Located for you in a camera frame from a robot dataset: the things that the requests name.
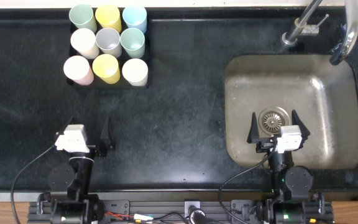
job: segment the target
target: chrome faucet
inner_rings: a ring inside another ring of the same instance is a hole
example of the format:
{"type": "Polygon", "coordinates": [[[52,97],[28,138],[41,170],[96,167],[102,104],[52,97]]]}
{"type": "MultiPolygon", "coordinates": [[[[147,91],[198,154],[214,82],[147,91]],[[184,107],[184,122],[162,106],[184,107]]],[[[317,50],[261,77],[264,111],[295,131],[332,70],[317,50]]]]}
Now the chrome faucet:
{"type": "MultiPolygon", "coordinates": [[[[295,19],[289,32],[282,35],[282,41],[285,45],[292,46],[296,44],[297,37],[306,27],[306,23],[315,12],[316,8],[323,0],[313,0],[305,9],[301,17],[295,19]]],[[[329,59],[332,65],[338,65],[352,50],[358,36],[358,0],[345,0],[346,8],[346,35],[342,44],[334,51],[329,59]]]]}

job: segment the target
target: faucet handle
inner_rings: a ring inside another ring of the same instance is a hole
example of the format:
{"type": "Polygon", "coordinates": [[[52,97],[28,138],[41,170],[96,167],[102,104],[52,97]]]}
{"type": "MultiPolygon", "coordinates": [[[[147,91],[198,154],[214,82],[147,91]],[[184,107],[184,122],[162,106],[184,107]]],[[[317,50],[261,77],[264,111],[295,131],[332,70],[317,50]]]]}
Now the faucet handle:
{"type": "Polygon", "coordinates": [[[317,25],[306,25],[306,27],[302,30],[300,35],[317,35],[319,32],[320,25],[327,20],[329,17],[329,14],[326,14],[326,16],[317,24],[317,25]]]}

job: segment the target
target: drain strainer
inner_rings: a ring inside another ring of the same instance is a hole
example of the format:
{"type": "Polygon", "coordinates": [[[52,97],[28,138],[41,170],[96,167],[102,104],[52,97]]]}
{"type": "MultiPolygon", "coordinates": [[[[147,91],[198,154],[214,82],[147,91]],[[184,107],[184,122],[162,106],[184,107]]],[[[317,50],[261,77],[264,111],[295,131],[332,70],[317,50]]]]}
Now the drain strainer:
{"type": "Polygon", "coordinates": [[[259,116],[259,126],[266,134],[277,134],[281,126],[289,124],[287,112],[279,107],[267,108],[259,116]]]}

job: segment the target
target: plastic cup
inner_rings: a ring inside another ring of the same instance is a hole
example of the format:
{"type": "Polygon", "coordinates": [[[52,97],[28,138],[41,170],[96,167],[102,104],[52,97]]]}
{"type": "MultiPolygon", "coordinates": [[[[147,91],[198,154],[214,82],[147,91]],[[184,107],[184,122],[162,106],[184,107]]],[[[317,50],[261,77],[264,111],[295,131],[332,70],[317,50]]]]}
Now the plastic cup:
{"type": "Polygon", "coordinates": [[[121,45],[131,58],[144,55],[144,34],[140,29],[128,28],[121,34],[121,45]]]}
{"type": "Polygon", "coordinates": [[[93,72],[87,59],[82,56],[72,56],[66,60],[63,71],[65,75],[80,85],[89,85],[93,82],[93,72]]]}
{"type": "Polygon", "coordinates": [[[144,86],[147,83],[149,68],[141,59],[130,59],[122,67],[122,76],[133,86],[144,86]]]}
{"type": "Polygon", "coordinates": [[[87,59],[94,59],[99,55],[96,37],[90,29],[78,29],[71,35],[71,46],[87,59]]]}
{"type": "Polygon", "coordinates": [[[117,6],[105,5],[99,7],[95,12],[95,17],[103,28],[113,28],[121,32],[121,17],[117,6]]]}
{"type": "Polygon", "coordinates": [[[105,53],[119,57],[122,53],[118,31],[113,28],[103,28],[96,34],[96,45],[105,53]]]}
{"type": "Polygon", "coordinates": [[[76,5],[70,9],[68,17],[77,28],[87,28],[92,30],[92,32],[96,32],[96,21],[91,6],[87,4],[76,5]]]}
{"type": "Polygon", "coordinates": [[[94,73],[108,84],[118,82],[120,78],[117,59],[109,54],[102,54],[92,64],[94,73]]]}
{"type": "Polygon", "coordinates": [[[122,18],[129,28],[140,29],[143,33],[147,30],[147,11],[142,6],[126,7],[122,12],[122,18]]]}

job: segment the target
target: sink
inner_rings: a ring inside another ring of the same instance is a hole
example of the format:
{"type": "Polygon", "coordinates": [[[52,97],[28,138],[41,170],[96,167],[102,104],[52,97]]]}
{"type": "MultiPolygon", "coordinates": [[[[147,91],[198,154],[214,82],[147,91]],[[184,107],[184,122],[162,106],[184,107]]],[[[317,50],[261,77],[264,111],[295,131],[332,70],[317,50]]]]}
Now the sink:
{"type": "Polygon", "coordinates": [[[294,152],[296,165],[351,169],[358,164],[358,99],[352,68],[329,63],[329,55],[245,55],[225,74],[226,145],[241,166],[262,160],[247,143],[252,113],[259,134],[268,137],[291,125],[296,110],[310,131],[294,152]]]}

